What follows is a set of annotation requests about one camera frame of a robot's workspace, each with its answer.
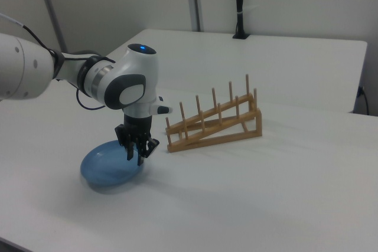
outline white wall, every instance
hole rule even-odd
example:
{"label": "white wall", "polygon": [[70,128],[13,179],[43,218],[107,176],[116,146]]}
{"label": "white wall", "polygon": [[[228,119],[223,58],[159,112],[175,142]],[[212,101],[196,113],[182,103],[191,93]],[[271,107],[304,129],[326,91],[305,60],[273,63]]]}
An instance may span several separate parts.
{"label": "white wall", "polygon": [[[235,0],[200,2],[204,31],[235,31]],[[255,5],[244,17],[253,34],[367,41],[361,84],[370,113],[378,116],[378,0],[244,0],[245,8]],[[365,113],[362,97],[356,110]]]}
{"label": "white wall", "polygon": [[191,31],[188,0],[51,0],[69,51],[107,54],[146,28]]}
{"label": "white wall", "polygon": [[[0,0],[0,12],[28,26],[48,47],[59,49],[44,0]],[[2,18],[0,32],[35,42],[26,30]]]}

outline blue plate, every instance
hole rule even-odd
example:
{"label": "blue plate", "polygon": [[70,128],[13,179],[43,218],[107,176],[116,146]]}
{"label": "blue plate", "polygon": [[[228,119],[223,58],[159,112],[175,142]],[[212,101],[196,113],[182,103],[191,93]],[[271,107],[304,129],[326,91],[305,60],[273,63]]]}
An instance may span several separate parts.
{"label": "blue plate", "polygon": [[134,156],[128,161],[128,154],[118,141],[102,144],[91,150],[80,167],[88,183],[97,186],[120,185],[141,171],[138,166],[138,151],[134,145]]}

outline wooden peg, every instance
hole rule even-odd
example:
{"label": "wooden peg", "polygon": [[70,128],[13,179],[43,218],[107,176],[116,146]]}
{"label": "wooden peg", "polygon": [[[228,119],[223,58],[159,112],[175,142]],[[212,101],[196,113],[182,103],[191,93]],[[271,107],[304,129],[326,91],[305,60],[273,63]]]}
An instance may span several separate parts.
{"label": "wooden peg", "polygon": [[219,117],[219,124],[222,125],[222,111],[220,108],[220,103],[218,103],[218,117]]}
{"label": "wooden peg", "polygon": [[212,88],[211,92],[213,93],[214,109],[217,109],[217,99],[215,98],[215,89]]}
{"label": "wooden peg", "polygon": [[236,118],[239,118],[239,97],[235,97],[235,102],[236,102]]}
{"label": "wooden peg", "polygon": [[167,128],[169,129],[169,128],[170,128],[170,120],[166,117],[166,118],[165,118],[165,121],[166,121],[166,123],[167,123]]}
{"label": "wooden peg", "polygon": [[198,115],[201,112],[201,107],[200,107],[200,99],[198,98],[198,95],[195,96],[195,100],[197,102],[197,110],[198,110]]}
{"label": "wooden peg", "polygon": [[184,108],[183,108],[182,102],[180,102],[180,110],[181,110],[181,117],[183,118],[183,120],[185,120],[185,114],[184,114]]}
{"label": "wooden peg", "polygon": [[256,88],[253,89],[253,98],[255,100],[255,110],[258,108],[258,91]]}
{"label": "wooden peg", "polygon": [[184,131],[185,131],[185,139],[188,139],[188,128],[187,128],[187,120],[184,118]]}
{"label": "wooden peg", "polygon": [[249,76],[246,74],[246,84],[247,84],[247,95],[249,95]]}
{"label": "wooden peg", "polygon": [[[165,121],[167,122],[167,129],[169,129],[170,128],[170,120],[166,117]],[[167,138],[168,138],[168,144],[171,146],[172,145],[171,135],[167,134]]]}
{"label": "wooden peg", "polygon": [[205,132],[205,120],[203,119],[203,111],[200,112],[200,118],[201,118],[201,126],[202,126],[202,132]]}
{"label": "wooden peg", "polygon": [[233,101],[233,96],[232,96],[232,82],[229,81],[229,89],[230,89],[230,102]]}

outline white cable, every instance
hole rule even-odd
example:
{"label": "white cable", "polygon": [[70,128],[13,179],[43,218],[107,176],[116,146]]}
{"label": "white cable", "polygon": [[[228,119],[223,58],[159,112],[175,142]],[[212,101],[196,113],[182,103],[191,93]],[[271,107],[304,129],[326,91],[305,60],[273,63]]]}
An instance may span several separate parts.
{"label": "white cable", "polygon": [[9,16],[4,15],[3,13],[0,13],[0,17],[3,17],[4,19],[6,19],[6,20],[8,20],[8,21],[10,21],[10,22],[12,22],[12,23],[14,23],[14,24],[20,25],[21,27],[24,26],[23,23],[18,22],[17,20],[15,20],[15,19],[13,19],[13,18],[11,18],[11,17],[9,17]]}

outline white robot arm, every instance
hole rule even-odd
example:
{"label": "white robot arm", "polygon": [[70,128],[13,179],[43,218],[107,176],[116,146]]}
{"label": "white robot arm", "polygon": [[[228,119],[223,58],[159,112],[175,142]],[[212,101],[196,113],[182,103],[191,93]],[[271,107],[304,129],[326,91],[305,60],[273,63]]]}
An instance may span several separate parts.
{"label": "white robot arm", "polygon": [[156,51],[129,44],[117,62],[96,54],[65,54],[0,34],[0,100],[39,96],[51,80],[65,80],[110,109],[122,109],[124,124],[116,127],[119,143],[138,165],[159,142],[151,138],[152,115],[172,112],[156,94]]}

